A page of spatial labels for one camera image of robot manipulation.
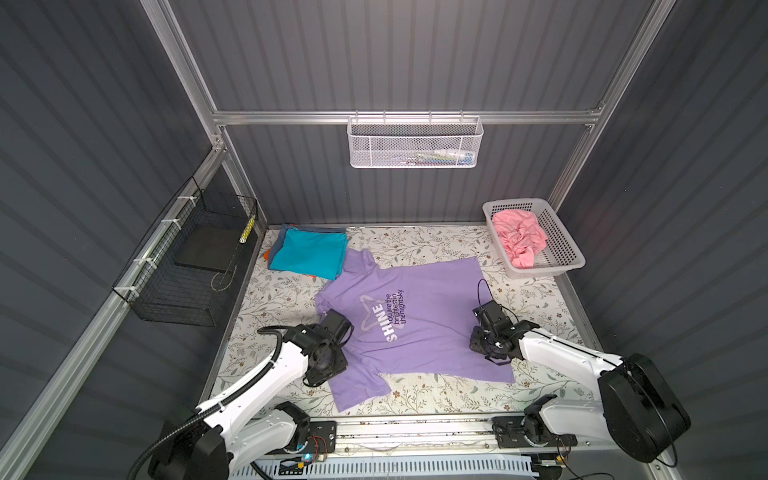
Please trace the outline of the white plastic laundry basket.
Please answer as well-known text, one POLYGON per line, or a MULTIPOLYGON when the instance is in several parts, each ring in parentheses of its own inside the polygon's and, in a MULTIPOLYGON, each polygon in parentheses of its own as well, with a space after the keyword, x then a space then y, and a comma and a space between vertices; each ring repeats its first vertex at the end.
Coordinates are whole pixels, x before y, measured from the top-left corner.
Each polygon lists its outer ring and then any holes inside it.
POLYGON ((546 200, 522 198, 489 201, 483 204, 482 209, 491 235, 491 242, 502 259, 505 273, 509 278, 558 276, 585 265, 584 255, 546 200), (534 256, 533 265, 530 268, 518 268, 513 265, 499 233, 493 225, 495 216, 505 210, 522 210, 532 213, 548 236, 545 247, 534 256))

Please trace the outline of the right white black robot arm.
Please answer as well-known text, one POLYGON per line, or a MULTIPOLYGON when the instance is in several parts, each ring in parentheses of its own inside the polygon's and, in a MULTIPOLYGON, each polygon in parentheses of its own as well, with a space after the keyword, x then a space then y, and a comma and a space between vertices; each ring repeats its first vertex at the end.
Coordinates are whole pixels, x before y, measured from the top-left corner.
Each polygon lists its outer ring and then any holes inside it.
POLYGON ((687 432, 691 418, 646 356, 599 352, 520 320, 491 300, 473 311, 471 350, 497 366, 514 359, 555 370, 592 391, 591 400, 545 394, 514 422, 497 418, 499 442, 520 437, 533 447, 569 445, 575 437, 613 441, 632 459, 650 463, 687 432))

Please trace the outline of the purple printed t shirt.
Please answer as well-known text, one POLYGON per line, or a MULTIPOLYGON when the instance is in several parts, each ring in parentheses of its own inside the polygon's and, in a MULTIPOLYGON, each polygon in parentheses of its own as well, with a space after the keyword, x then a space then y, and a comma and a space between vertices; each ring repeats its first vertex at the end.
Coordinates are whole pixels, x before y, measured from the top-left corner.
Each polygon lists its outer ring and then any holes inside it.
POLYGON ((382 268, 368 250, 350 249, 340 276, 316 295, 319 314, 335 311, 353 325, 347 369, 330 391, 343 412, 391 389, 386 376, 438 374, 511 383, 513 370, 470 348, 473 311, 491 300, 475 257, 382 268))

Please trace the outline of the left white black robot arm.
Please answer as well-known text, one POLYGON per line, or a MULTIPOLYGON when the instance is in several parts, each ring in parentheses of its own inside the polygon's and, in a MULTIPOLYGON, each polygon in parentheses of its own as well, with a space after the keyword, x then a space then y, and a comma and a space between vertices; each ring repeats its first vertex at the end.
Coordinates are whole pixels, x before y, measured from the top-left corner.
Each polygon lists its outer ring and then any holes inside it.
POLYGON ((348 366, 343 348, 353 331, 352 323, 334 310, 314 324, 260 328, 259 334, 275 338, 273 352, 188 418, 167 421, 128 478, 145 469, 152 479, 226 479, 267 453, 299 449, 310 425, 303 410, 283 402, 263 418, 256 415, 297 380, 317 387, 342 373, 348 366))

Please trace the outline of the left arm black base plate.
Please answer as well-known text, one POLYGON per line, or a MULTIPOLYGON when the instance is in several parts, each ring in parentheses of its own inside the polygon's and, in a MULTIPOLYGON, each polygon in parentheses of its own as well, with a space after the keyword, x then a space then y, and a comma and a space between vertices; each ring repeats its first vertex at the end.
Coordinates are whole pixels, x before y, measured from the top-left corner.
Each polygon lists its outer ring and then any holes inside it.
POLYGON ((283 451, 289 454, 330 454, 335 452, 336 440, 335 421, 310 421, 296 427, 283 451))

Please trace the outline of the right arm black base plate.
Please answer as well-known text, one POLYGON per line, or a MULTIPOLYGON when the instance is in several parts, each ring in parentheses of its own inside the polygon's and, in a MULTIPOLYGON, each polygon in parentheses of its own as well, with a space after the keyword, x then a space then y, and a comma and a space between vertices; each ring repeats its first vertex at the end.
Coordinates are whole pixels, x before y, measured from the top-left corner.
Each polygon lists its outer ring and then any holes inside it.
POLYGON ((536 415, 507 415, 491 419, 491 430, 500 448, 574 447, 575 435, 555 435, 536 415))

